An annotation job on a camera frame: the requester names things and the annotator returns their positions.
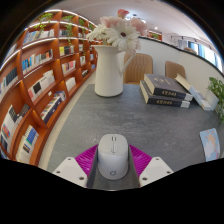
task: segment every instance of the chair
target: chair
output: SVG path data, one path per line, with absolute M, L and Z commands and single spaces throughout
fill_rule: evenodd
M 131 57 L 127 53 L 124 55 L 124 63 Z M 144 74 L 153 73 L 152 57 L 147 54 L 137 53 L 124 71 L 123 81 L 126 84 L 140 84 L 144 80 Z
M 174 63 L 172 61 L 166 61 L 165 64 L 166 74 L 165 76 L 170 77 L 172 79 L 177 77 L 177 73 L 186 79 L 185 69 L 182 65 Z

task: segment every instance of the table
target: table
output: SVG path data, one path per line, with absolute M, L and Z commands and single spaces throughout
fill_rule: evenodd
M 196 101 L 189 108 L 146 104 L 139 85 L 124 84 L 116 97 L 100 97 L 89 84 L 71 110 L 57 138 L 48 164 L 53 172 L 66 157 L 76 157 L 99 143 L 105 134 L 121 134 L 128 144 L 151 157 L 161 157 L 174 171 L 205 162 L 200 131 L 216 128 L 221 153 L 224 126 L 213 111 Z M 117 181 L 102 177 L 97 169 L 93 188 L 133 188 L 130 172 Z

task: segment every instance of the stacked books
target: stacked books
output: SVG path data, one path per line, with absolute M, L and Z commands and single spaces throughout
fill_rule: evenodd
M 84 78 L 88 74 L 88 72 L 89 72 L 88 70 L 83 70 L 82 71 L 82 77 Z
M 45 107 L 45 109 L 40 114 L 41 119 L 44 121 L 45 124 L 49 121 L 53 113 L 57 110 L 59 104 L 62 102 L 62 99 L 60 96 L 54 97 L 48 105 Z
M 0 102 L 2 101 L 8 90 L 12 87 L 12 85 L 17 81 L 17 68 L 14 68 L 6 77 L 3 78 L 2 82 L 0 82 Z
M 75 63 L 76 61 L 70 61 L 68 63 L 64 63 L 61 65 L 62 67 L 62 72 L 63 72 L 63 75 L 65 75 L 66 73 L 70 72 L 72 69 L 75 68 Z
M 60 30 L 59 31 L 59 36 L 68 36 L 68 31 L 67 30 Z
M 65 101 L 65 99 L 66 99 L 66 95 L 65 95 L 65 92 L 63 90 L 55 92 L 54 96 L 55 97 L 60 96 L 62 101 Z
M 14 132 L 17 126 L 19 125 L 19 122 L 22 120 L 22 117 L 24 117 L 25 113 L 27 113 L 27 111 L 29 110 L 29 106 L 28 105 L 25 106 L 25 105 L 18 115 L 15 113 L 15 110 L 13 106 L 11 105 L 2 123 L 1 143 L 4 149 L 8 153 L 10 153 L 10 147 L 11 147 L 11 142 L 12 142 Z
M 80 57 L 80 64 L 81 64 L 81 66 L 84 65 L 85 63 L 86 63 L 86 58 L 85 58 L 85 56 L 81 56 L 81 57 Z
M 1 146 L 0 146 L 0 158 L 9 160 L 9 157 L 4 153 L 4 151 L 1 148 Z
M 72 89 L 72 87 L 75 86 L 75 84 L 76 84 L 76 82 L 75 82 L 75 78 L 72 77 L 72 78 L 68 79 L 68 80 L 65 82 L 65 84 L 66 84 L 67 90 L 68 90 L 68 92 L 69 92 L 69 91 Z
M 195 100 L 203 108 L 203 110 L 211 110 L 211 105 L 208 103 L 208 101 L 206 101 L 201 93 L 197 91 L 185 78 L 177 73 L 177 77 L 175 79 L 194 96 Z
M 92 61 L 93 59 L 93 54 L 90 54 L 90 60 Z
M 74 53 L 74 45 L 59 47 L 60 56 Z
M 6 57 L 5 57 L 5 60 L 6 60 L 6 58 L 8 58 L 9 55 L 11 55 L 11 54 L 14 53 L 14 51 L 16 50 L 16 47 L 17 47 L 17 43 L 14 44 L 14 45 L 10 48 L 10 50 L 8 51 L 8 53 L 7 53 Z
M 32 54 L 28 59 L 22 61 L 22 69 L 23 75 L 25 75 L 30 70 L 34 69 L 35 67 L 43 64 L 53 58 L 53 50 L 50 49 L 43 54 Z
M 43 77 L 37 80 L 29 89 L 28 93 L 32 101 L 45 90 L 47 87 L 55 81 L 53 70 L 47 71 L 43 74 Z
M 83 51 L 83 44 L 79 44 L 79 51 Z
M 30 158 L 37 141 L 39 134 L 37 131 L 29 125 L 25 135 L 22 136 L 18 151 L 16 153 L 16 160 L 21 163 L 30 163 Z
M 34 31 L 34 32 L 27 32 L 23 44 L 29 43 L 31 41 L 34 41 L 36 39 L 42 39 L 47 37 L 54 37 L 54 29 L 51 29 L 49 31 Z
M 162 75 L 145 74 L 140 88 L 147 104 L 188 108 L 193 99 L 176 80 Z

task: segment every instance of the wooden bookshelf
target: wooden bookshelf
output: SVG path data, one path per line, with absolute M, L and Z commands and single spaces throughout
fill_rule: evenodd
M 97 65 L 96 51 L 93 48 L 89 50 L 89 46 L 93 44 L 101 44 L 101 42 L 91 42 L 88 40 L 83 40 L 84 38 L 78 38 L 78 33 L 82 33 L 82 28 L 85 29 L 84 33 L 89 33 L 89 21 L 88 19 L 81 18 L 78 14 L 73 17 L 73 38 L 71 38 L 71 44 L 74 45 L 74 53 L 60 56 L 59 47 L 69 46 L 68 40 L 65 36 L 59 36 L 60 30 L 65 30 L 65 21 L 62 17 L 67 15 L 73 15 L 72 12 L 54 11 L 51 12 L 53 18 L 50 23 L 46 23 L 44 31 L 49 31 L 54 29 L 54 36 L 35 39 L 33 41 L 24 43 L 24 39 L 29 32 L 34 32 L 34 24 L 38 23 L 38 18 L 36 18 L 28 28 L 18 37 L 15 41 L 17 43 L 16 49 L 11 53 L 4 63 L 1 65 L 0 70 L 0 81 L 6 77 L 9 72 L 17 68 L 18 81 L 16 81 L 11 88 L 8 89 L 2 101 L 0 102 L 0 125 L 2 126 L 3 120 L 8 112 L 10 105 L 13 105 L 15 112 L 18 114 L 22 109 L 24 104 L 27 104 L 30 109 L 20 121 L 17 126 L 15 133 L 12 137 L 10 153 L 4 149 L 0 142 L 0 146 L 4 153 L 9 157 L 10 160 L 16 161 L 16 154 L 21 141 L 22 136 L 25 134 L 29 125 L 32 125 L 39 136 L 37 142 L 34 146 L 33 153 L 30 158 L 30 164 L 38 166 L 39 160 L 44 148 L 44 145 L 54 127 L 57 119 L 61 115 L 62 111 L 65 109 L 69 101 L 78 91 L 78 89 L 84 84 L 84 82 L 92 75 L 95 69 L 91 69 L 91 63 Z M 79 18 L 84 21 L 84 25 L 80 27 Z M 85 54 L 86 63 L 81 66 L 80 56 L 83 56 L 83 52 L 79 52 L 79 44 L 83 43 L 83 50 Z M 53 58 L 45 63 L 39 64 L 38 66 L 32 68 L 26 74 L 22 71 L 22 61 L 28 59 L 32 54 L 38 55 L 43 54 L 47 50 L 53 50 Z M 90 61 L 90 51 L 94 55 L 94 59 Z M 76 61 L 75 68 L 69 71 L 67 74 L 63 75 L 61 65 L 68 63 L 70 61 Z M 28 89 L 40 78 L 43 77 L 43 73 L 53 70 L 55 81 L 50 84 L 34 101 L 31 100 Z M 88 70 L 88 74 L 83 78 L 82 71 Z M 74 77 L 76 80 L 76 85 L 70 90 L 67 90 L 66 81 Z M 66 94 L 65 101 L 62 101 L 58 106 L 57 110 L 53 113 L 48 123 L 45 124 L 41 119 L 40 114 L 54 97 L 56 91 L 63 90 Z

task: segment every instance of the wall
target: wall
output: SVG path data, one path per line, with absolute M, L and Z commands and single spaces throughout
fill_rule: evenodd
M 166 34 L 163 34 L 162 41 L 167 43 L 167 44 L 171 44 L 171 38 L 170 38 L 170 36 L 168 36 Z
M 218 78 L 224 83 L 221 74 L 204 60 L 166 46 L 160 42 L 140 39 L 141 50 L 137 53 L 148 54 L 153 58 L 153 73 L 165 76 L 165 62 L 173 61 L 185 68 L 187 80 L 205 96 L 209 84 L 209 77 Z M 124 63 L 124 53 L 118 55 L 120 65 Z

